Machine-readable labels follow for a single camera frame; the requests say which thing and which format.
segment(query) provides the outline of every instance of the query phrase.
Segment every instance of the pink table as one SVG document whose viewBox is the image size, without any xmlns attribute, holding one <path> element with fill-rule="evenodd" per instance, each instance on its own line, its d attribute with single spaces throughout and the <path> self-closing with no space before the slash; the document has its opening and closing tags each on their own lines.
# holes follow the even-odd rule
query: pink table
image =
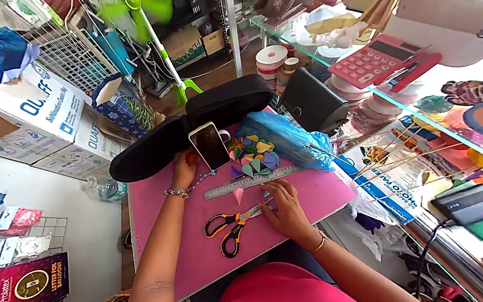
<svg viewBox="0 0 483 302">
<path fill-rule="evenodd" d="M 221 253 L 221 240 L 234 225 L 226 227 L 214 238 L 205 237 L 204 226 L 212 216 L 243 213 L 265 199 L 258 186 L 245 189 L 241 206 L 238 206 L 232 194 L 211 200 L 204 199 L 206 190 L 220 187 L 231 179 L 229 167 L 231 164 L 220 168 L 215 176 L 208 176 L 186 200 L 174 283 L 176 301 L 192 295 L 286 240 L 286 237 L 274 230 L 262 215 L 247 221 L 240 236 L 240 250 L 232 259 L 226 258 Z M 281 166 L 289 164 L 290 162 L 281 158 Z M 198 172 L 206 173 L 209 170 L 205 164 L 201 164 Z M 165 198 L 163 191 L 169 187 L 171 179 L 172 164 L 169 164 L 158 174 L 129 184 L 132 241 L 134 255 L 137 257 L 135 263 L 141 257 Z M 311 223 L 319 222 L 331 215 L 354 197 L 354 193 L 339 180 L 334 172 L 310 169 L 285 179 L 296 186 L 301 207 Z"/>
</svg>

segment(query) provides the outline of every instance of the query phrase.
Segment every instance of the hand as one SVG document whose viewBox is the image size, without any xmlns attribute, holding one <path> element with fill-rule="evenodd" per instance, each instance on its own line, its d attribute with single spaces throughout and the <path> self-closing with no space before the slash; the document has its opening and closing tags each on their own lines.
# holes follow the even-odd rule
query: hand
<svg viewBox="0 0 483 302">
<path fill-rule="evenodd" d="M 189 167 L 186 162 L 186 155 L 191 152 L 191 148 L 186 149 L 182 152 L 178 152 L 174 156 L 173 164 L 173 182 L 172 185 L 177 187 L 189 188 L 191 182 L 195 178 L 195 173 L 197 172 L 198 165 L 195 163 L 193 166 Z"/>
<path fill-rule="evenodd" d="M 283 235 L 293 239 L 303 248 L 312 251 L 321 242 L 318 229 L 313 227 L 297 199 L 297 190 L 292 183 L 275 180 L 260 185 L 260 188 L 273 195 L 278 211 L 273 213 L 263 202 L 259 203 L 262 214 Z"/>
</svg>

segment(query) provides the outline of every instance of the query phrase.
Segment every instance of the white cardboard box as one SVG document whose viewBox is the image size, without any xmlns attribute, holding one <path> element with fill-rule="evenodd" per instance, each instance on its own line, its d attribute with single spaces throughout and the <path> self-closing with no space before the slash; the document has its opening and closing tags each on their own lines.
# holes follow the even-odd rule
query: white cardboard box
<svg viewBox="0 0 483 302">
<path fill-rule="evenodd" d="M 0 84 L 0 116 L 20 127 L 0 138 L 0 156 L 32 164 L 70 145 L 89 99 L 32 62 L 17 84 Z"/>
<path fill-rule="evenodd" d="M 99 131 L 97 120 L 102 115 L 85 105 L 75 142 L 45 157 L 33 167 L 86 180 L 109 176 L 111 160 L 129 146 L 129 142 Z"/>
</svg>

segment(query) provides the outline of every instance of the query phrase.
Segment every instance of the water bottle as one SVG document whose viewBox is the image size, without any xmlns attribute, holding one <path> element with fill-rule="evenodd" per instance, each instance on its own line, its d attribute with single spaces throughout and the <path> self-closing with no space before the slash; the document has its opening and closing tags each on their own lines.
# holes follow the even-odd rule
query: water bottle
<svg viewBox="0 0 483 302">
<path fill-rule="evenodd" d="M 103 177 L 98 180 L 89 178 L 86 187 L 95 198 L 108 202 L 120 201 L 128 191 L 128 184 L 117 182 L 111 177 Z"/>
</svg>

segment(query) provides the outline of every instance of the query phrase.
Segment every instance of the scissors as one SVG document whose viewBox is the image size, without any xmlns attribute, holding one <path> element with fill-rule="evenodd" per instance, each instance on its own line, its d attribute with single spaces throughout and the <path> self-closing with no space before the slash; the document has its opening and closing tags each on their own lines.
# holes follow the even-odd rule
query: scissors
<svg viewBox="0 0 483 302">
<path fill-rule="evenodd" d="M 273 197 L 266 199 L 264 204 L 267 204 L 272 199 L 273 199 Z M 269 209 L 274 209 L 276 207 L 277 206 L 272 205 L 272 206 L 269 207 Z M 221 241 L 221 252 L 223 252 L 223 255 L 225 255 L 225 257 L 227 257 L 227 258 L 234 258 L 238 254 L 238 250 L 239 250 L 239 246 L 240 246 L 240 233 L 241 233 L 243 226 L 245 225 L 245 222 L 247 221 L 247 219 L 258 216 L 260 214 L 262 214 L 262 209 L 260 209 L 258 207 L 258 204 L 256 206 L 252 207 L 251 209 L 249 209 L 249 211 L 247 211 L 245 213 L 241 213 L 241 214 L 236 213 L 234 215 L 218 214 L 216 216 L 213 216 L 208 221 L 208 223 L 206 223 L 206 225 L 205 225 L 205 235 L 208 238 L 213 238 L 217 233 L 219 233 L 220 230 L 224 229 L 227 225 L 234 223 L 237 220 L 239 220 L 239 222 L 234 226 L 234 228 L 232 228 L 230 233 L 225 235 L 225 237 L 223 238 L 223 241 Z M 211 232 L 209 232 L 208 228 L 210 227 L 210 224 L 214 220 L 216 220 L 217 218 L 224 218 L 225 222 L 223 224 L 219 225 L 217 228 L 213 229 Z M 234 247 L 234 251 L 231 252 L 231 253 L 226 250 L 226 242 L 229 241 L 229 239 L 234 239 L 234 242 L 236 244 L 235 247 Z"/>
</svg>

